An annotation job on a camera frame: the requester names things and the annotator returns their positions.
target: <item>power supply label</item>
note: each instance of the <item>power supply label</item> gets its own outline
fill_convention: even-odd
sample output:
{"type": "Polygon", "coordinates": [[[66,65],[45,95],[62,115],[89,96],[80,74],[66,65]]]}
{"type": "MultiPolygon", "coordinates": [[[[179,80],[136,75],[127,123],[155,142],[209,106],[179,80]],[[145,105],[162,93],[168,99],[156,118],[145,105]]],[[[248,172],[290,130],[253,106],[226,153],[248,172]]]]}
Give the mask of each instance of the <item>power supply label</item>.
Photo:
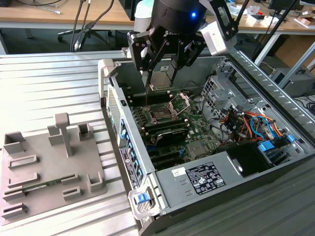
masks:
{"type": "Polygon", "coordinates": [[[127,149],[125,147],[120,148],[120,154],[122,155],[123,162],[125,165],[125,169],[127,171],[127,175],[128,175],[131,187],[132,187],[132,189],[136,189],[139,187],[139,184],[138,184],[138,180],[136,178],[136,175],[134,173],[134,169],[132,166],[133,163],[132,163],[131,159],[129,158],[127,149]]]}
{"type": "Polygon", "coordinates": [[[225,186],[225,182],[213,162],[188,169],[186,174],[198,195],[225,186]]]}

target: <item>black cable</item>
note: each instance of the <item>black cable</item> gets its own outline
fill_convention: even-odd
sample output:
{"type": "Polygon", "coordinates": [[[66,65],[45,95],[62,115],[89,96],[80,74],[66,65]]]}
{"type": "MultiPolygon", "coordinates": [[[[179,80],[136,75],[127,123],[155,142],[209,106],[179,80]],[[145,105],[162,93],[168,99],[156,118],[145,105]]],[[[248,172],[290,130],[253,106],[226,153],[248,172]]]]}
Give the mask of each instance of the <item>black cable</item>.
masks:
{"type": "Polygon", "coordinates": [[[296,72],[296,74],[299,73],[299,72],[302,72],[303,75],[306,75],[306,76],[308,76],[308,77],[310,77],[310,78],[312,78],[312,79],[315,79],[315,76],[307,75],[307,74],[305,73],[306,70],[309,70],[309,69],[308,69],[306,66],[301,65],[300,70],[298,70],[298,71],[296,72]]]}
{"type": "Polygon", "coordinates": [[[91,1],[88,2],[88,7],[87,7],[87,10],[85,11],[85,15],[84,15],[84,20],[83,20],[81,31],[83,30],[85,22],[87,20],[87,16],[88,16],[88,12],[89,12],[90,6],[91,6],[91,1]]]}
{"type": "Polygon", "coordinates": [[[260,42],[258,43],[258,45],[256,46],[256,48],[255,48],[255,50],[254,50],[254,52],[253,52],[253,54],[252,54],[252,58],[254,57],[254,55],[255,55],[257,49],[260,47],[262,41],[263,41],[264,38],[266,37],[266,35],[267,35],[267,33],[268,33],[268,31],[269,31],[271,25],[272,25],[272,22],[273,22],[273,20],[274,20],[274,17],[275,17],[275,15],[273,15],[273,17],[272,17],[272,19],[271,19],[271,22],[270,22],[270,25],[269,25],[269,27],[268,27],[268,29],[267,29],[265,35],[263,36],[263,38],[261,39],[261,41],[260,41],[260,42]]]}
{"type": "Polygon", "coordinates": [[[114,4],[114,0],[112,0],[112,1],[110,2],[109,7],[108,7],[102,14],[100,14],[100,16],[94,21],[93,26],[94,26],[107,12],[109,12],[109,10],[112,8],[113,4],[114,4]]]}
{"type": "Polygon", "coordinates": [[[73,50],[73,38],[74,38],[75,29],[77,28],[77,23],[78,23],[79,15],[81,13],[83,2],[84,2],[84,0],[80,0],[80,4],[79,4],[78,11],[77,11],[77,15],[75,16],[75,20],[74,20],[74,25],[73,25],[73,30],[72,30],[72,37],[71,37],[71,41],[70,41],[70,52],[71,53],[74,51],[73,50]]]}
{"type": "Polygon", "coordinates": [[[242,15],[243,15],[243,13],[244,13],[244,10],[245,10],[245,8],[246,8],[246,6],[247,6],[247,4],[248,4],[249,1],[250,1],[250,0],[245,0],[245,2],[243,3],[243,6],[242,6],[240,12],[239,12],[238,15],[237,15],[237,18],[236,18],[236,23],[237,23],[237,24],[240,23],[240,20],[241,20],[241,18],[242,18],[242,15]]]}
{"type": "Polygon", "coordinates": [[[263,5],[264,7],[267,7],[267,8],[269,7],[269,5],[266,6],[266,5],[262,4],[262,3],[263,3],[263,2],[261,1],[260,4],[263,5]]]}
{"type": "Polygon", "coordinates": [[[58,3],[58,2],[60,2],[62,0],[57,0],[57,1],[50,2],[50,3],[45,3],[45,4],[29,4],[29,3],[25,3],[25,2],[22,2],[22,1],[19,1],[19,0],[16,0],[16,1],[21,3],[21,4],[27,5],[27,6],[47,6],[47,5],[50,5],[50,4],[58,3]]]}
{"type": "Polygon", "coordinates": [[[279,28],[280,24],[284,21],[284,19],[286,18],[286,16],[288,15],[288,13],[292,9],[292,7],[296,4],[297,1],[298,0],[293,0],[293,2],[291,3],[290,7],[285,10],[284,14],[280,17],[280,19],[278,20],[278,22],[276,23],[276,25],[273,27],[272,31],[270,32],[267,40],[263,43],[261,49],[258,50],[257,53],[253,56],[252,61],[255,61],[257,59],[257,57],[259,56],[259,54],[262,51],[262,49],[269,42],[270,38],[275,34],[276,30],[279,28]]]}
{"type": "Polygon", "coordinates": [[[116,32],[118,32],[118,33],[120,33],[120,34],[125,34],[125,35],[127,35],[127,33],[123,33],[123,32],[120,32],[120,31],[118,31],[118,30],[117,30],[116,32]]]}
{"type": "Polygon", "coordinates": [[[110,2],[110,4],[109,4],[108,8],[107,8],[102,14],[100,14],[99,17],[98,17],[96,20],[94,20],[94,21],[92,21],[92,22],[89,22],[86,26],[84,26],[84,28],[78,33],[78,35],[81,35],[82,33],[86,33],[86,32],[88,32],[88,31],[90,31],[90,30],[95,26],[95,24],[96,24],[107,12],[109,12],[109,10],[112,8],[113,4],[114,4],[114,0],[111,0],[111,2],[110,2]]]}

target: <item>orange wire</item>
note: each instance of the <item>orange wire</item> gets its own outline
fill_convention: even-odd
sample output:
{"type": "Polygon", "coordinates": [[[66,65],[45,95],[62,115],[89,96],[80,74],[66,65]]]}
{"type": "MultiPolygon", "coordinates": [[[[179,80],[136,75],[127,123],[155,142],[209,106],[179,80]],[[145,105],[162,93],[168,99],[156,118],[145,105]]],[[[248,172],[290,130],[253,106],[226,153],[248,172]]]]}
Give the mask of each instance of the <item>orange wire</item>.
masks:
{"type": "MultiPolygon", "coordinates": [[[[252,117],[254,117],[254,116],[261,116],[261,117],[264,117],[264,118],[266,118],[268,120],[272,120],[270,117],[267,117],[267,116],[265,116],[263,114],[256,114],[256,113],[253,113],[253,112],[244,112],[244,113],[249,115],[249,116],[252,116],[252,117]]],[[[275,126],[274,131],[276,132],[276,134],[278,134],[279,136],[283,136],[283,134],[278,129],[277,125],[275,123],[273,123],[273,124],[275,126]]]]}
{"type": "Polygon", "coordinates": [[[247,127],[247,129],[248,129],[248,131],[250,133],[250,137],[252,138],[252,130],[251,130],[250,126],[248,125],[248,122],[245,119],[245,116],[243,116],[243,118],[244,118],[244,123],[245,123],[245,125],[246,125],[246,127],[247,127]]]}

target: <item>sticker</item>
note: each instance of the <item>sticker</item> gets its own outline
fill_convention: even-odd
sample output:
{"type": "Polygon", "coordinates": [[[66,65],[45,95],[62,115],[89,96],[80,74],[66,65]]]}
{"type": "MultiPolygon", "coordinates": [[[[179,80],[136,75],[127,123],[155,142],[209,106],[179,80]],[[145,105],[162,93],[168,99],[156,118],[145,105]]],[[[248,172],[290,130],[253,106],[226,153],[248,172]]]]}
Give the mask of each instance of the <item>sticker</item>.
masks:
{"type": "Polygon", "coordinates": [[[168,66],[161,66],[161,70],[160,71],[168,71],[168,66]]]}
{"type": "Polygon", "coordinates": [[[225,185],[213,162],[186,170],[196,193],[202,195],[225,185]]]}
{"type": "Polygon", "coordinates": [[[184,175],[184,174],[186,174],[186,172],[185,172],[185,167],[181,167],[181,168],[178,168],[178,169],[174,169],[174,170],[172,170],[172,173],[173,173],[173,176],[174,176],[174,177],[184,175]]]}
{"type": "Polygon", "coordinates": [[[130,160],[127,149],[125,147],[120,148],[120,153],[124,161],[125,169],[127,171],[129,182],[131,183],[131,187],[132,189],[137,189],[139,187],[139,183],[134,173],[133,164],[132,164],[132,161],[130,160]]]}

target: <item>white label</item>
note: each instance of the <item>white label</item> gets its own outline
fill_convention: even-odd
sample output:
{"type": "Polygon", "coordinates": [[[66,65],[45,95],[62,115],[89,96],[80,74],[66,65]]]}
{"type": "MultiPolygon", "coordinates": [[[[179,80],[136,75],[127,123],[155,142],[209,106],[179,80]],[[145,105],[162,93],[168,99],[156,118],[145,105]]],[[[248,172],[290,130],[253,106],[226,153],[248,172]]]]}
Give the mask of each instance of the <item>white label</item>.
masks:
{"type": "Polygon", "coordinates": [[[217,180],[217,183],[221,183],[221,182],[223,182],[223,179],[217,180]]]}
{"type": "Polygon", "coordinates": [[[174,170],[172,170],[172,173],[173,173],[173,176],[174,176],[174,177],[184,175],[184,174],[186,174],[186,172],[185,172],[185,167],[181,167],[181,168],[178,168],[178,169],[174,169],[174,170]]]}
{"type": "Polygon", "coordinates": [[[161,66],[161,70],[160,71],[168,71],[168,66],[161,66]]]}

